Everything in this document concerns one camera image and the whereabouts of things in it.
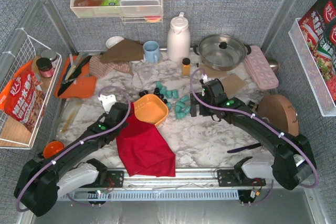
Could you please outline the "red cloth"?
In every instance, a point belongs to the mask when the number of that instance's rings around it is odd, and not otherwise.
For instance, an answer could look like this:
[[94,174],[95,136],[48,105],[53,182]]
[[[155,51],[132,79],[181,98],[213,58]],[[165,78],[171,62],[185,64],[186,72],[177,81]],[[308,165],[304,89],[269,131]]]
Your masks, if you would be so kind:
[[133,102],[126,122],[116,143],[129,176],[174,177],[175,154],[155,125],[136,117]]

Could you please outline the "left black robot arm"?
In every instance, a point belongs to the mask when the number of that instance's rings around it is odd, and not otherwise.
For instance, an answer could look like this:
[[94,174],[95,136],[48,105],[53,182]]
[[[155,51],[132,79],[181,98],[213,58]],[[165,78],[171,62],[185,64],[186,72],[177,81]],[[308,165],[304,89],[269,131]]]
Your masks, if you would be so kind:
[[131,103],[115,103],[73,143],[51,158],[29,160],[22,168],[14,190],[18,212],[30,210],[37,217],[47,213],[56,203],[61,178],[89,154],[99,150],[119,136],[126,127]]

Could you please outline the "orange plastic storage basket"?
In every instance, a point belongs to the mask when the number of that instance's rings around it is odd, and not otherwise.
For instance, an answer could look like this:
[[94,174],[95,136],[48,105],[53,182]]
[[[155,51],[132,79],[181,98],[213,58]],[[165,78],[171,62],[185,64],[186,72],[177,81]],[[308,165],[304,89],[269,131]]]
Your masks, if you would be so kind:
[[163,123],[169,114],[166,104],[154,94],[146,94],[133,104],[136,118],[155,126]]

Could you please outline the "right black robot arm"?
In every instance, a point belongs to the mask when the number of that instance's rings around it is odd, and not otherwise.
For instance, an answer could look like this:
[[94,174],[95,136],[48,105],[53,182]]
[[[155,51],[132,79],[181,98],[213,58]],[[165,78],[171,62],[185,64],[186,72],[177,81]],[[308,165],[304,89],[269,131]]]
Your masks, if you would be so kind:
[[310,141],[302,134],[293,136],[267,123],[238,98],[229,99],[218,79],[202,84],[206,101],[197,97],[190,81],[195,99],[215,114],[254,137],[274,157],[271,165],[273,178],[283,188],[293,190],[298,185],[315,188],[319,175]]

